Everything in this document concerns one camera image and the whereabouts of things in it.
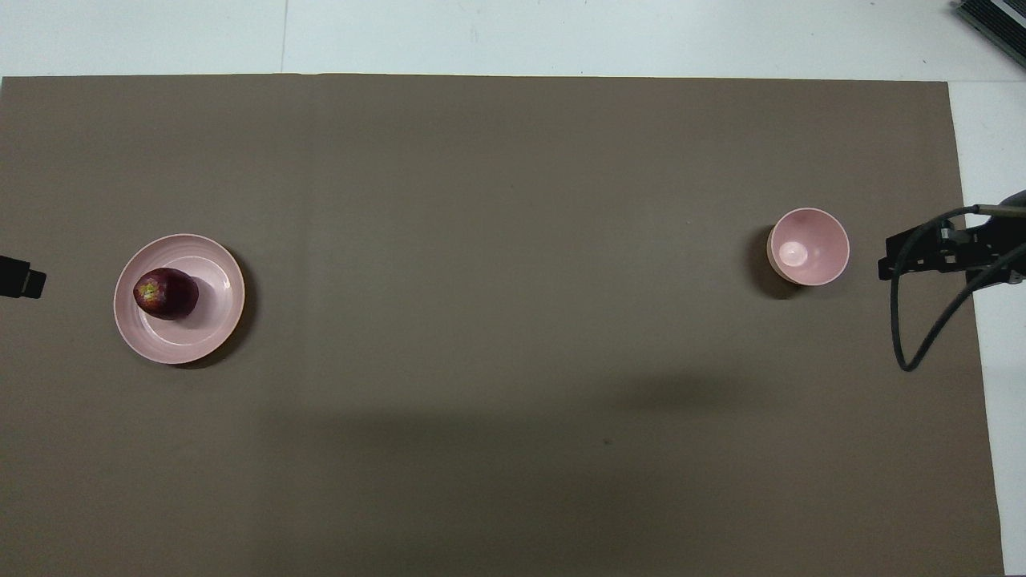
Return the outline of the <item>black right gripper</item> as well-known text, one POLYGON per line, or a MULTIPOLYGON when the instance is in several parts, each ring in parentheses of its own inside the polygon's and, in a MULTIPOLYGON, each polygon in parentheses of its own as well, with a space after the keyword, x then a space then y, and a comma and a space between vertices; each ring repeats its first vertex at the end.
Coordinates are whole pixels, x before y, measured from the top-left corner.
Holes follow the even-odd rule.
MULTIPOLYGON (((985 224, 955 230, 950 237, 954 241, 954 262, 945 258, 948 242, 942 237, 938 227, 933 227, 916 237, 909 244, 919 228, 910 228, 899 234, 891 235, 886 240, 886 256, 877 260, 877 278, 880 281, 891 281, 896 276, 910 273, 964 272, 965 284, 983 275, 984 270, 993 265, 1007 253, 1024 245, 1024 218, 1000 218, 993 216, 985 224), (910 245, 904 263, 898 262, 898 256, 910 245)), ((979 285, 1021 284, 1024 281, 1024 254, 1018 259, 996 268, 985 281, 979 285)))

